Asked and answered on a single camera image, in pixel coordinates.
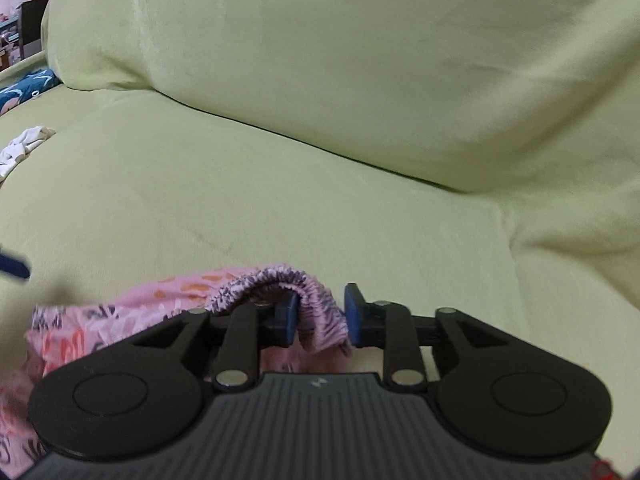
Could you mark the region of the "white cloth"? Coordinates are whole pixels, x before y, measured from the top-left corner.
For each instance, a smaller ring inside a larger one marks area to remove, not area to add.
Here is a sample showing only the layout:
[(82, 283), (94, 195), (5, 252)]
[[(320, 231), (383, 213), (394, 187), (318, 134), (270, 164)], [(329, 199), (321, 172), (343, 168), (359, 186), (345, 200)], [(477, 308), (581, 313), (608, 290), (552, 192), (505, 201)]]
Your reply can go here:
[(25, 129), (1, 150), (0, 155), (0, 183), (25, 160), (29, 154), (41, 144), (51, 139), (56, 131), (45, 126), (35, 126)]

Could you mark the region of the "black cabinet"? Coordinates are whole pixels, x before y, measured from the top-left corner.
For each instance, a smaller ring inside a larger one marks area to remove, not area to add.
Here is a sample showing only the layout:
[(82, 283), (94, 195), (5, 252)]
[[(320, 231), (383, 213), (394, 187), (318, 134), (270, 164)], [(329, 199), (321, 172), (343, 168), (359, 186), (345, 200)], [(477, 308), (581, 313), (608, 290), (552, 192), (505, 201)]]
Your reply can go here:
[(27, 0), (18, 12), (21, 59), (29, 58), (41, 50), (41, 26), (49, 0)]

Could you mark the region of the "blue patterned cushion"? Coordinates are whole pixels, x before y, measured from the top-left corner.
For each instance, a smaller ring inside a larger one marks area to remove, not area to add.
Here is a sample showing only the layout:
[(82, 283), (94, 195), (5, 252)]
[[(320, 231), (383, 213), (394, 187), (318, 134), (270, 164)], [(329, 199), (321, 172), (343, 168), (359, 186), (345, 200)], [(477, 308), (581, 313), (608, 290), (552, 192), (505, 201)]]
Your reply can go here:
[(4, 115), (15, 107), (38, 98), (40, 94), (55, 88), (60, 83), (58, 76), (50, 68), (42, 68), (26, 74), (14, 84), (1, 89), (1, 114)]

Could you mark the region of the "pink patterned pajama pants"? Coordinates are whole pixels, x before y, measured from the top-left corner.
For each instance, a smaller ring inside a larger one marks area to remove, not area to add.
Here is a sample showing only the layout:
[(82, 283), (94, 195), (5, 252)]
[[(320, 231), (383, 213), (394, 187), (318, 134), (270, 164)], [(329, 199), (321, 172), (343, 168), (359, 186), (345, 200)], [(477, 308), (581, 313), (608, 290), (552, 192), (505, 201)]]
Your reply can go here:
[(130, 289), (107, 304), (38, 306), (24, 339), (27, 356), (1, 384), (1, 471), (15, 479), (43, 454), (27, 420), (35, 384), (57, 368), (193, 308), (224, 312), (244, 298), (270, 304), (281, 292), (300, 298), (294, 344), (262, 352), (266, 372), (341, 373), (352, 346), (332, 292), (314, 276), (276, 264), (222, 268)]

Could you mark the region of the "green sofa cover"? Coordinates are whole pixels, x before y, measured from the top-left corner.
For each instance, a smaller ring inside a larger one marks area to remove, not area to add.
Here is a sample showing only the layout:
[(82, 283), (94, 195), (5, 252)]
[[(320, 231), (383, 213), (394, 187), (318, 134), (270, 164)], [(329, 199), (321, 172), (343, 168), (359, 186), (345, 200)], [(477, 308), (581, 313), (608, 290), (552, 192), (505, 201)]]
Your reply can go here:
[(1, 187), (40, 304), (224, 266), (454, 307), (596, 373), (639, 463), (639, 0), (50, 0)]

